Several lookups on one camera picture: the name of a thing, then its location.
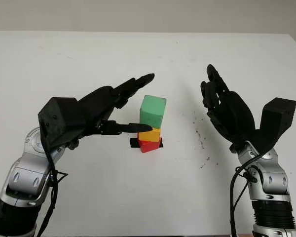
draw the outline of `red block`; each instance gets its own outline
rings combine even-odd
[[[161,141],[161,138],[159,138],[159,142],[147,142],[147,141],[138,140],[138,143],[140,145],[140,149],[142,150],[142,153],[145,153],[145,152],[157,150],[160,146],[160,141]]]

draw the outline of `black arm segment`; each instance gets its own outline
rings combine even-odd
[[[16,207],[0,199],[0,235],[20,236],[30,232],[36,224],[40,206]]]

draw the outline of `green block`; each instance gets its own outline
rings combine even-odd
[[[165,98],[145,95],[140,108],[140,123],[160,129],[166,102]]]

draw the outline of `metal arm segment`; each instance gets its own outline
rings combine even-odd
[[[238,153],[238,158],[244,164],[257,154],[253,145],[247,142],[245,148]],[[250,182],[248,186],[255,211],[255,237],[296,237],[288,178],[277,158],[277,153],[271,149],[247,167],[257,181]]]
[[[56,163],[65,147],[52,152]],[[24,152],[12,165],[0,194],[0,236],[32,237],[49,190],[50,168],[39,128],[25,138]]]

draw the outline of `white wall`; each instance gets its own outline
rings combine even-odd
[[[285,33],[296,0],[0,0],[0,30]]]

